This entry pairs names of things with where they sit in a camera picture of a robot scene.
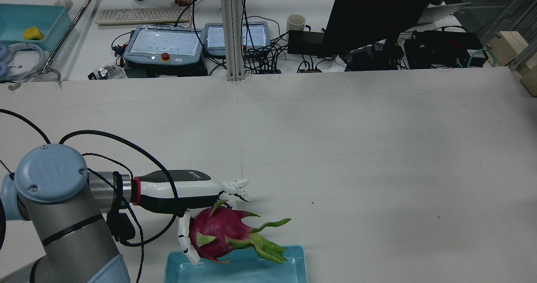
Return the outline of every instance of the aluminum profile pole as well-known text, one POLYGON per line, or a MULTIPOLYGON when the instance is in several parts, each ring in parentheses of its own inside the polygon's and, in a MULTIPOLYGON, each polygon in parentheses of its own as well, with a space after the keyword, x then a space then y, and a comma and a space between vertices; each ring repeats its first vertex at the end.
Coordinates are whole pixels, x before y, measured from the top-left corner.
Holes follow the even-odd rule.
POLYGON ((222 4, 228 80, 243 80, 242 0, 220 0, 220 2, 222 4))

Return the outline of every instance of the small plastic bag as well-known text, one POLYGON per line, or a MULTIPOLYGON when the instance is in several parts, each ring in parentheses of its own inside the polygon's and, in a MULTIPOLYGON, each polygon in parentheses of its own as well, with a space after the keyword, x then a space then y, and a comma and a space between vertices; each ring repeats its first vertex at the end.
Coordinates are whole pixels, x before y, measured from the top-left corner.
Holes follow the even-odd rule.
POLYGON ((88 79, 118 79, 127 78, 123 69, 114 63, 103 65, 88 75, 88 79))

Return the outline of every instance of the keyboard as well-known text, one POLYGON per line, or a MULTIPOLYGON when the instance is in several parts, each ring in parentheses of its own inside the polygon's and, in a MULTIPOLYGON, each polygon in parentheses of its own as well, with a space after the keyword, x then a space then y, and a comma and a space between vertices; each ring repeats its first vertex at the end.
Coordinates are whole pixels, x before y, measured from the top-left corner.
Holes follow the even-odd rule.
MULTIPOLYGON (((140 25, 156 23, 175 23, 185 6, 175 8, 122 8, 118 10, 101 10, 96 16, 98 25, 140 25)), ((188 8, 181 16, 180 22, 188 22, 188 8)))

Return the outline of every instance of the dragon fruit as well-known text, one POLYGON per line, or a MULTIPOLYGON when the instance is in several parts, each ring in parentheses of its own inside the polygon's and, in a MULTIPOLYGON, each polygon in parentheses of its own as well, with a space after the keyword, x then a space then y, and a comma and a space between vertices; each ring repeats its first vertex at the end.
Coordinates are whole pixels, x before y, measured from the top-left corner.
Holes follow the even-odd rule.
POLYGON ((259 216, 243 210, 222 207, 225 202, 226 200, 218 201, 212 208, 204 209, 191 220, 190 240, 201 258, 223 264, 230 260, 221 261, 218 258, 236 249, 254 247, 261 258, 280 264, 287 261, 283 256, 286 248, 267 240, 259 232, 268 226, 282 226, 288 223, 290 218, 267 222, 259 228, 251 228, 243 224, 241 219, 259 216))

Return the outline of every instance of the logo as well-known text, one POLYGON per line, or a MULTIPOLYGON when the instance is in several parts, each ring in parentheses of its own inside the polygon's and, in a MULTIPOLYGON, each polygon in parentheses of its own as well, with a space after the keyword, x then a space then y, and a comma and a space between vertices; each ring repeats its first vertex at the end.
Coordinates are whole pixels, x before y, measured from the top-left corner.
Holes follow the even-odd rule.
POLYGON ((194 171, 189 171, 188 174, 194 176, 195 178, 201 179, 201 177, 198 174, 196 174, 196 172, 194 171))

